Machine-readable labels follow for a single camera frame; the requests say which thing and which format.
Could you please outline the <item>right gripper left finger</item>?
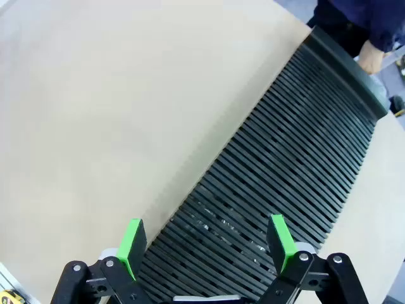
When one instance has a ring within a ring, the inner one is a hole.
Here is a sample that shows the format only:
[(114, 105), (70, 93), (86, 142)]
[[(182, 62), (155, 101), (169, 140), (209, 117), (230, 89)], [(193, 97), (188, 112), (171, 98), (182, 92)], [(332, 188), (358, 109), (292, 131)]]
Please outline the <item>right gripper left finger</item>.
[(51, 303), (152, 303), (136, 280), (146, 250), (143, 221), (132, 219), (117, 252), (88, 266), (68, 262), (59, 278)]

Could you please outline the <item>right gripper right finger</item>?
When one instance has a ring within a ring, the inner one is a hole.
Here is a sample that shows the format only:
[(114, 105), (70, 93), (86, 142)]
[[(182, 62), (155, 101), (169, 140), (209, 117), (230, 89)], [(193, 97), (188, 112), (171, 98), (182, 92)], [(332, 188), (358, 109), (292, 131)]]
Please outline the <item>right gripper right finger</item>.
[(282, 215), (272, 215), (266, 234), (277, 276), (260, 303), (294, 303), (301, 291), (313, 291), (321, 303), (368, 303), (351, 259), (332, 253), (326, 259), (299, 250)]

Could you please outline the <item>person's left hand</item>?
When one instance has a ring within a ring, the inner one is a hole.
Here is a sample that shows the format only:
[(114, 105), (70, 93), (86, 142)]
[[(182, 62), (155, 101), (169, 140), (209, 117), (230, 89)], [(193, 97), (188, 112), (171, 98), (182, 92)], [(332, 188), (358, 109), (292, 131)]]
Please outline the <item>person's left hand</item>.
[(385, 53), (377, 49), (370, 41), (366, 41), (360, 50), (358, 65), (369, 75), (378, 73), (382, 66)]

